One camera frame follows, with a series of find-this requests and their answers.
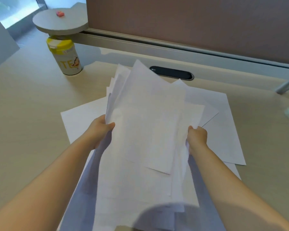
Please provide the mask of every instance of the yellow lid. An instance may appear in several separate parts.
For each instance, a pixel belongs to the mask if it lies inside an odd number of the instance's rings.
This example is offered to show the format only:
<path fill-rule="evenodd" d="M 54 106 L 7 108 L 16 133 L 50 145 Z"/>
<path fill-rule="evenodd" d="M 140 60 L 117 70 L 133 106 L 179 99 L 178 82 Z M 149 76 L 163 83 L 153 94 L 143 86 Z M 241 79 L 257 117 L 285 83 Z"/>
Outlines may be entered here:
<path fill-rule="evenodd" d="M 70 39 L 58 40 L 51 36 L 47 40 L 49 50 L 54 54 L 62 54 L 61 51 L 68 50 L 74 46 L 74 43 Z"/>

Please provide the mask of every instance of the hand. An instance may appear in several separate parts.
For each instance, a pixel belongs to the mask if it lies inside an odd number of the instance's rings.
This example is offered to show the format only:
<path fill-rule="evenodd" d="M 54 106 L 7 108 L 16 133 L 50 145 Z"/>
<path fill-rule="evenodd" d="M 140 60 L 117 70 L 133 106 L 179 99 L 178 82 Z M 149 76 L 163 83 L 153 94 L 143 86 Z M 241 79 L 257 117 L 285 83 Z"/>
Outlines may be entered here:
<path fill-rule="evenodd" d="M 106 124 L 105 114 L 94 119 L 82 137 L 89 141 L 92 150 L 96 149 L 109 131 L 112 131 L 115 123 Z"/>
<path fill-rule="evenodd" d="M 192 126 L 189 126 L 187 134 L 189 153 L 193 154 L 202 147 L 208 147 L 206 144 L 207 137 L 208 133 L 204 128 L 198 126 L 197 129 L 194 129 Z"/>

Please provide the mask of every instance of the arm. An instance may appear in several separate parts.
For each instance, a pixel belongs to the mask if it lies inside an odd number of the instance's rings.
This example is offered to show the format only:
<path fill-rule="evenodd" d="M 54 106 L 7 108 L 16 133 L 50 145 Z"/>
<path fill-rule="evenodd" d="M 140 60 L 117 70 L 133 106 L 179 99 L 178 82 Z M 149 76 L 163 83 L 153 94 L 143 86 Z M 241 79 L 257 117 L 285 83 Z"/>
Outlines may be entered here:
<path fill-rule="evenodd" d="M 187 140 L 189 152 L 227 231 L 289 231 L 289 222 L 252 192 L 208 148 L 205 129 L 190 126 Z"/>
<path fill-rule="evenodd" d="M 115 124 L 96 118 L 75 140 L 15 198 L 0 210 L 0 231 L 57 230 L 90 151 Z"/>

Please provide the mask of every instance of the pink partition panel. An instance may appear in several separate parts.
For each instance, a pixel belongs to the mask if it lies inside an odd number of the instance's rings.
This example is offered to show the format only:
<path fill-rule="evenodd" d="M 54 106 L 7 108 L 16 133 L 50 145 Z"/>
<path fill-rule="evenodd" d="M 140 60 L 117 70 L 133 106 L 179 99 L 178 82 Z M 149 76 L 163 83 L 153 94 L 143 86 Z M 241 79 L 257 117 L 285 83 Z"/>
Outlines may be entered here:
<path fill-rule="evenodd" d="M 89 27 L 289 63 L 289 0 L 87 0 Z"/>

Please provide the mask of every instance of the desk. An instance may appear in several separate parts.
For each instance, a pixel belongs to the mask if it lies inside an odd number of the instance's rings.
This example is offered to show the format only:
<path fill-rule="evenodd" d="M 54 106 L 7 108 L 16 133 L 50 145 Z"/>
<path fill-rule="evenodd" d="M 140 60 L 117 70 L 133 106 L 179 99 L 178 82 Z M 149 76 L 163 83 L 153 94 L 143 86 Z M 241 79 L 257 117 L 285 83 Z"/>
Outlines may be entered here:
<path fill-rule="evenodd" d="M 41 33 L 0 66 L 0 207 L 69 145 L 60 112 L 105 97 L 116 64 L 139 58 L 147 66 L 193 68 L 199 73 L 189 86 L 227 94 L 247 163 L 237 166 L 240 176 L 289 220 L 289 93 L 268 90 L 280 79 L 83 45 L 76 46 L 81 63 L 94 62 L 93 69 L 67 77 L 46 38 Z"/>

